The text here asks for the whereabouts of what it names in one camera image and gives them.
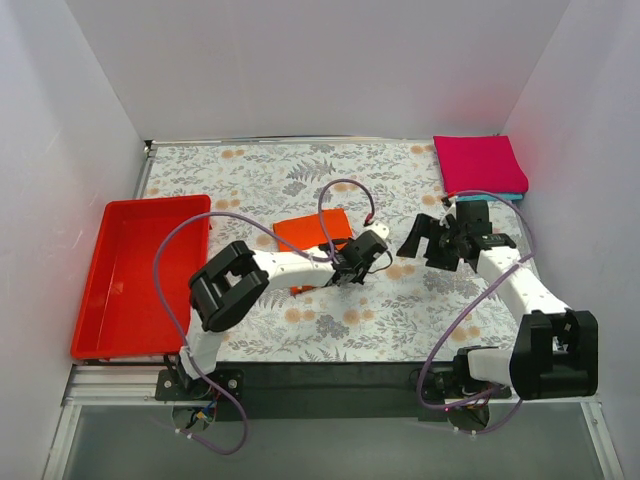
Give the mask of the orange t shirt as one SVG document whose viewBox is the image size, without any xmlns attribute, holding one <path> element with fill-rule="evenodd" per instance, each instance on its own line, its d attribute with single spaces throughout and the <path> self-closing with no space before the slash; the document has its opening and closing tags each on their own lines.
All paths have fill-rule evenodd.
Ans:
<svg viewBox="0 0 640 480">
<path fill-rule="evenodd" d="M 292 294 L 313 288 L 323 288 L 331 282 L 335 271 L 321 244 L 348 240 L 351 228 L 342 209 L 325 210 L 322 215 L 310 215 L 285 220 L 274 225 L 273 234 L 280 247 L 277 253 L 266 255 L 259 265 L 268 273 L 266 292 L 289 287 Z"/>
</svg>

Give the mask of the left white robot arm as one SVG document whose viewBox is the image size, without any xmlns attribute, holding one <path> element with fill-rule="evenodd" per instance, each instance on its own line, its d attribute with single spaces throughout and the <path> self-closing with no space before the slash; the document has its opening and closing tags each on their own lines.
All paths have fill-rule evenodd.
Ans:
<svg viewBox="0 0 640 480">
<path fill-rule="evenodd" d="M 385 237 L 373 230 L 348 239 L 334 259 L 326 246 L 302 253 L 265 252 L 232 242 L 189 281 L 191 318 L 179 352 L 178 387 L 193 400 L 211 392 L 223 333 L 239 324 L 263 294 L 361 284 L 388 252 Z"/>
</svg>

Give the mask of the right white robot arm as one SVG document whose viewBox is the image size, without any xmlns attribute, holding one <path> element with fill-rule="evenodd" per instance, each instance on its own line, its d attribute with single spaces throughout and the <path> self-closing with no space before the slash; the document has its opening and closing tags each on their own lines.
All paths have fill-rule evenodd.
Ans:
<svg viewBox="0 0 640 480">
<path fill-rule="evenodd" d="M 425 376 L 439 388 L 451 385 L 464 397 L 488 386 L 509 387 L 523 400 L 589 397 L 598 387 L 598 323 L 590 312 L 559 300 L 526 267 L 516 243 L 497 233 L 483 200 L 450 202 L 437 219 L 417 215 L 399 248 L 414 258 L 420 241 L 429 267 L 456 271 L 460 263 L 489 284 L 508 308 L 518 331 L 507 348 L 472 346 L 458 350 L 445 367 Z"/>
</svg>

